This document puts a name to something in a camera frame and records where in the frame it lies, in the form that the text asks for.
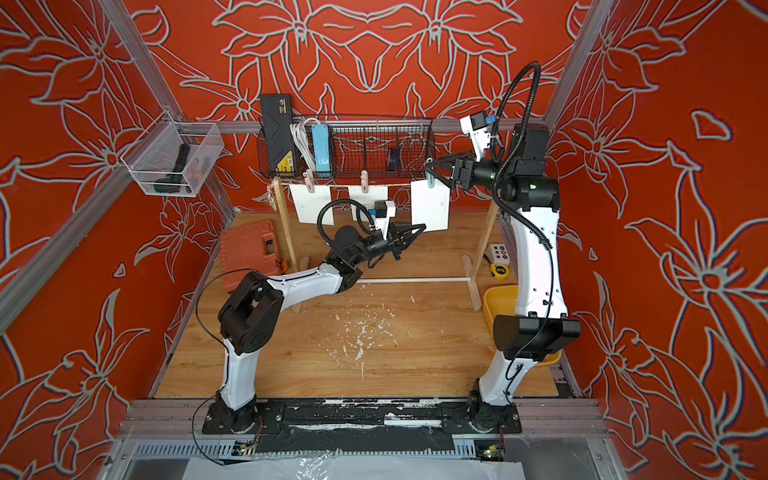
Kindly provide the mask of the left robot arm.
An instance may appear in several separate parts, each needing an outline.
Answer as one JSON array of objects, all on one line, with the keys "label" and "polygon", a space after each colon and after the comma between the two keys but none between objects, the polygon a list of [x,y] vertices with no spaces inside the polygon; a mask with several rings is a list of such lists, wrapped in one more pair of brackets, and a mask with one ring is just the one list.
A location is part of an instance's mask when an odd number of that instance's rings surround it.
[{"label": "left robot arm", "polygon": [[362,276],[361,264],[372,268],[388,253],[399,259],[426,226],[395,221],[385,231],[363,233],[345,225],[334,236],[323,226],[318,230],[329,247],[318,267],[279,277],[250,271],[219,310],[226,367],[222,386],[206,413],[203,433],[241,434],[262,426],[255,376],[260,352],[271,340],[282,312],[316,297],[349,290]]}]

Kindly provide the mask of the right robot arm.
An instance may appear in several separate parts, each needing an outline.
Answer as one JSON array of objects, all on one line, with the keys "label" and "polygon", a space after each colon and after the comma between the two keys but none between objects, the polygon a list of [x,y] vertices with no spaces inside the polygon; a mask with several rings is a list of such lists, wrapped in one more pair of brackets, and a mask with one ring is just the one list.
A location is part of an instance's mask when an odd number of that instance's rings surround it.
[{"label": "right robot arm", "polygon": [[508,428],[516,414],[513,397],[525,376],[581,334],[561,291],[557,260],[561,200],[557,180],[545,174],[548,132],[519,126],[513,132],[510,156],[492,158],[495,136],[491,130],[484,119],[464,118],[462,131],[470,138],[471,151],[425,166],[429,176],[450,188],[488,188],[515,241],[514,312],[495,317],[497,352],[468,397],[465,422],[478,433]]}]

